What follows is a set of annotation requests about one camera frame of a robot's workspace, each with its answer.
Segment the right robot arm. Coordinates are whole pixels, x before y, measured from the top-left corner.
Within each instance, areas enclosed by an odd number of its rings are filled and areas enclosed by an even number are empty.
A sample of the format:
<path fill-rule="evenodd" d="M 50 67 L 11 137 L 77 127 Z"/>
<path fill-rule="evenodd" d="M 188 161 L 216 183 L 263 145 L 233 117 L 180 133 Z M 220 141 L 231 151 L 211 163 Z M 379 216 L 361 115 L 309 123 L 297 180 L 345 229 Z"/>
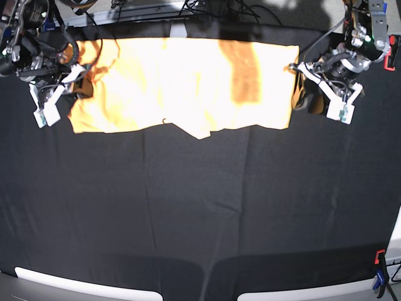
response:
<path fill-rule="evenodd" d="M 1 76 L 29 83 L 39 109 L 58 88 L 75 98 L 92 97 L 92 65 L 80 65 L 79 54 L 54 1 L 1 1 Z"/>

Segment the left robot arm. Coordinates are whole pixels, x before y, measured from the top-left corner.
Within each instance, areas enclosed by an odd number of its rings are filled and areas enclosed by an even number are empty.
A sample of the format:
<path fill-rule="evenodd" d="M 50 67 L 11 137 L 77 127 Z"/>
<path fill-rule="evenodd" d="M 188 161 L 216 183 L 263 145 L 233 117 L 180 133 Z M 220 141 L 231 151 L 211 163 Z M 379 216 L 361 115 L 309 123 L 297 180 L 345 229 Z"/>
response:
<path fill-rule="evenodd" d="M 299 63 L 289 69 L 296 73 L 293 108 L 308 107 L 316 114 L 349 123 L 354 102 L 363 86 L 356 81 L 373 63 L 380 63 L 390 51 L 387 17 L 383 1 L 345 1 L 345 16 L 337 24 L 343 37 L 333 49 L 309 60 L 313 48 L 332 34 L 330 29 L 305 50 Z"/>

